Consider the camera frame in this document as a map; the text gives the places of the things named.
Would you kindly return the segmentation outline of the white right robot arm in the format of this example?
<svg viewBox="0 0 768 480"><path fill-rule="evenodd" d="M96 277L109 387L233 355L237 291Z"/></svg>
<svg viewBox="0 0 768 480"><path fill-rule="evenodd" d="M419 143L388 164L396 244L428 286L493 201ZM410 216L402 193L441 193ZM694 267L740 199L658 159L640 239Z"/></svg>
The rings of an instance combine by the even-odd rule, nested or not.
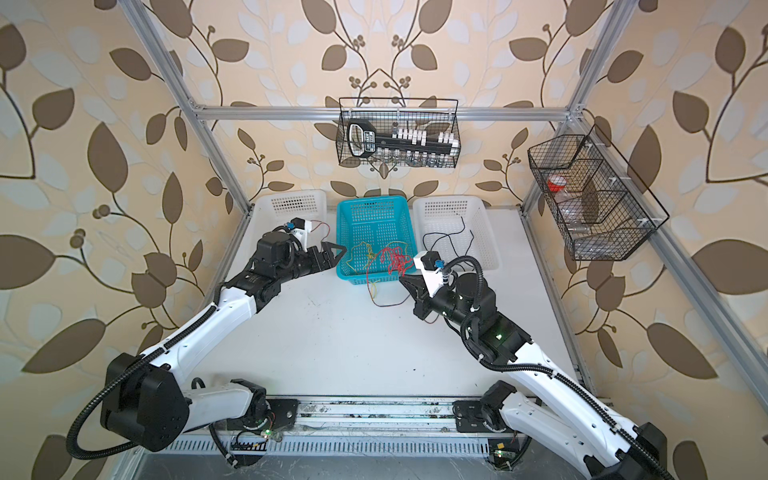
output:
<svg viewBox="0 0 768 480"><path fill-rule="evenodd" d="M476 258L445 261L436 251L423 251L411 262L416 273L399 281L414 301L414 315L440 315L480 366L509 377L480 400L489 430L521 432L587 479L671 478L661 430L650 422L635 424L557 366L499 311Z"/></svg>

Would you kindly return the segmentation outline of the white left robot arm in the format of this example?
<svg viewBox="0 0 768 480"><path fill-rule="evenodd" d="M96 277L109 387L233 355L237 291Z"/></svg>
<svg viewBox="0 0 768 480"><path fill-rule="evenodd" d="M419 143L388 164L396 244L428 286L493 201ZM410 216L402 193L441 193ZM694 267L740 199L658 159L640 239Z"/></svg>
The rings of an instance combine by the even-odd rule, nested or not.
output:
<svg viewBox="0 0 768 480"><path fill-rule="evenodd" d="M109 364L104 388L69 428L69 455L94 460L136 447L157 452L185 432L254 414L260 386L234 379L220 387L190 389L191 374L232 331L279 295L283 284L335 268L346 252L330 242L306 247L282 227L265 233L243 270L221 283L202 311L166 339ZM124 443L100 450L79 445L79 433L94 411L102 427Z"/></svg>

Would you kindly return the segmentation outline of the teal plastic basket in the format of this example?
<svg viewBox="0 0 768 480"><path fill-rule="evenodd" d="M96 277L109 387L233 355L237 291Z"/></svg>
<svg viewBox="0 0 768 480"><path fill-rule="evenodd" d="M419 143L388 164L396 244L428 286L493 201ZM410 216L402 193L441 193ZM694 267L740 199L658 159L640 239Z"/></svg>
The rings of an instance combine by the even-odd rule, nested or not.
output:
<svg viewBox="0 0 768 480"><path fill-rule="evenodd" d="M400 196L346 200L337 207L337 243L347 248L336 267L353 285L396 281L406 270L392 259L403 256L411 266L417 253L408 204Z"/></svg>

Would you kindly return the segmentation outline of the white plastic basket right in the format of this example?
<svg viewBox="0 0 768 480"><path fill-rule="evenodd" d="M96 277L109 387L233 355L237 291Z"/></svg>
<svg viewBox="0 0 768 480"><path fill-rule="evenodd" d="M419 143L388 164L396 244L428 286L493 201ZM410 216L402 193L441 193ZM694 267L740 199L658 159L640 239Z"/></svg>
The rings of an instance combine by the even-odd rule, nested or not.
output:
<svg viewBox="0 0 768 480"><path fill-rule="evenodd" d="M474 196L424 197L413 204L420 251L437 251L445 261L476 258L485 272L501 267L501 256L484 203Z"/></svg>

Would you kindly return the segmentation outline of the white plastic basket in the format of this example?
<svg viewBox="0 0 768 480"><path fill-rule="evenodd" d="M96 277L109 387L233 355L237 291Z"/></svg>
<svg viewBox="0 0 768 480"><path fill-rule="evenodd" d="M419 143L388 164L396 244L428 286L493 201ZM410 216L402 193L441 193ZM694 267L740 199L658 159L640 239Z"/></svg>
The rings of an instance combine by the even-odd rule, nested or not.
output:
<svg viewBox="0 0 768 480"><path fill-rule="evenodd" d="M304 248L320 246L330 236L327 213L327 197L322 190L292 191L257 199L241 244L242 259L250 259L262 235L275 228L306 228L307 233L299 235Z"/></svg>
<svg viewBox="0 0 768 480"><path fill-rule="evenodd" d="M501 267L501 256L484 203L474 196L424 197L413 204L420 251L437 251L445 261L476 258L485 272Z"/></svg>

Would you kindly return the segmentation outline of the white plastic basket left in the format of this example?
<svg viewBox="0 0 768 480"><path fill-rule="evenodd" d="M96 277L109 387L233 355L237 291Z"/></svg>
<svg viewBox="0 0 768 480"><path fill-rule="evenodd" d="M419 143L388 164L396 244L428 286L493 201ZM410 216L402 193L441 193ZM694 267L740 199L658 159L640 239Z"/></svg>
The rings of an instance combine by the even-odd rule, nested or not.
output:
<svg viewBox="0 0 768 480"><path fill-rule="evenodd" d="M292 191L257 199L241 244L242 259L250 259L262 235L275 228L306 228L307 233L299 235L304 248L320 246L330 236L327 213L327 197L322 190Z"/></svg>

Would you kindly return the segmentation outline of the black tool in basket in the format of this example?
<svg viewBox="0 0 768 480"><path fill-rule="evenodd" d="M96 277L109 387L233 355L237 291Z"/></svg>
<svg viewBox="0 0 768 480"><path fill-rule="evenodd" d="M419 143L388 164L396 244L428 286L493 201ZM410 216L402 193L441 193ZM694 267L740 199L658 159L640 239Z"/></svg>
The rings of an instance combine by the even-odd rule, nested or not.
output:
<svg viewBox="0 0 768 480"><path fill-rule="evenodd" d="M461 143L452 132L430 135L427 130L393 126L377 130L367 120L352 120L344 129L344 140L350 153L358 158L379 155L381 158L406 159L457 158Z"/></svg>

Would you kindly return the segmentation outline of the red object in basket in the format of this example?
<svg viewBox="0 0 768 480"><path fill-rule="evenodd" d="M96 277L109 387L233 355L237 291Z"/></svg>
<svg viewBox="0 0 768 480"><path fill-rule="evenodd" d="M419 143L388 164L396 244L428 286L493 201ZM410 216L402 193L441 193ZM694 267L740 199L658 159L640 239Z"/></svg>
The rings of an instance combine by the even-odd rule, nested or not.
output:
<svg viewBox="0 0 768 480"><path fill-rule="evenodd" d="M562 192L567 187L567 179L559 174L552 174L547 178L546 182L548 191L552 194Z"/></svg>

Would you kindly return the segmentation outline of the metal base rail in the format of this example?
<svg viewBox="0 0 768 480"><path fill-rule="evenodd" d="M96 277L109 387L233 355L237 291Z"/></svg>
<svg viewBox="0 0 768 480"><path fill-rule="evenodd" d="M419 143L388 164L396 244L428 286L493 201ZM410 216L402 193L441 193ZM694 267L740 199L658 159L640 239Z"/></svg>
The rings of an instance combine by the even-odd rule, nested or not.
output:
<svg viewBox="0 0 768 480"><path fill-rule="evenodd" d="M273 454L460 456L501 458L517 439L534 439L578 468L614 465L629 450L609 408L588 408L586 430L519 392L470 399L290 399L259 397L242 417L175 433L162 426L151 452L198 450L227 455Z"/></svg>

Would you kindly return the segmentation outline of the aluminium frame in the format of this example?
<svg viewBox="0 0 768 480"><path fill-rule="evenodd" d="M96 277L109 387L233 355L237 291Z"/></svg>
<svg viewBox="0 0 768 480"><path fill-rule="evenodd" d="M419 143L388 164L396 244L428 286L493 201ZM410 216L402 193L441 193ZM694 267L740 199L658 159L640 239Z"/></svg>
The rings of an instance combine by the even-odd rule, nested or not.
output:
<svg viewBox="0 0 768 480"><path fill-rule="evenodd" d="M344 167L439 183L429 158L365 136L455 133L454 193L505 200L551 295L498 285L543 350L669 439L678 479L767 475L767 5L763 1L283 2L328 83L314 106L213 105L167 54L206 127L313 121Z"/></svg>

